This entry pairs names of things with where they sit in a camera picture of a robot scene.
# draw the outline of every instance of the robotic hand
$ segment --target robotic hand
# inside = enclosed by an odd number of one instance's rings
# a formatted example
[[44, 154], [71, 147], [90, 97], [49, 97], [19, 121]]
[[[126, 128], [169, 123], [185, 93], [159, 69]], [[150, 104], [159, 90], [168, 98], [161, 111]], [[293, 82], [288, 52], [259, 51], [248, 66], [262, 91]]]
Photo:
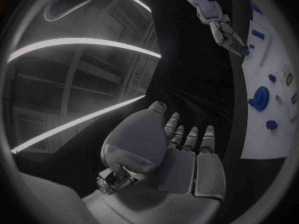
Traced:
[[197, 10], [197, 16], [203, 24], [210, 25], [215, 42], [228, 51], [242, 56], [231, 47], [232, 36], [237, 39], [241, 46], [245, 46], [240, 36], [230, 26], [231, 20], [228, 15], [223, 14], [222, 8], [216, 1], [208, 0], [187, 0]]

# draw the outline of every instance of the robotic arm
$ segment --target robotic arm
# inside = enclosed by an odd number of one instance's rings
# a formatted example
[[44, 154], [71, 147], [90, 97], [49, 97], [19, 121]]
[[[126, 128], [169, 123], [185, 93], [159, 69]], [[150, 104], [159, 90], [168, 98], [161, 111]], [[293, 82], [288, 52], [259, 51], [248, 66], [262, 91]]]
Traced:
[[241, 53], [231, 47], [232, 36], [245, 46], [240, 36], [231, 27], [231, 20], [228, 15], [223, 14], [221, 6], [216, 1], [208, 0], [187, 0], [197, 9], [197, 16], [203, 24], [210, 25], [215, 42], [228, 51], [242, 57]]

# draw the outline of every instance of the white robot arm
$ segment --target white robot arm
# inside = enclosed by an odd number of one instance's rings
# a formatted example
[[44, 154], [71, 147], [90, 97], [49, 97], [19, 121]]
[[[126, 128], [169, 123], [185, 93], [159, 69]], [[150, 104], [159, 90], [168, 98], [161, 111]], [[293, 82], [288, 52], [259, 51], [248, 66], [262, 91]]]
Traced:
[[231, 47], [233, 44], [232, 36], [245, 46], [240, 36], [233, 30], [230, 23], [231, 20], [228, 15], [223, 14], [221, 6], [216, 1], [208, 0], [187, 0], [197, 9], [197, 16], [203, 24], [210, 25], [215, 42], [229, 50], [233, 54], [242, 56]]

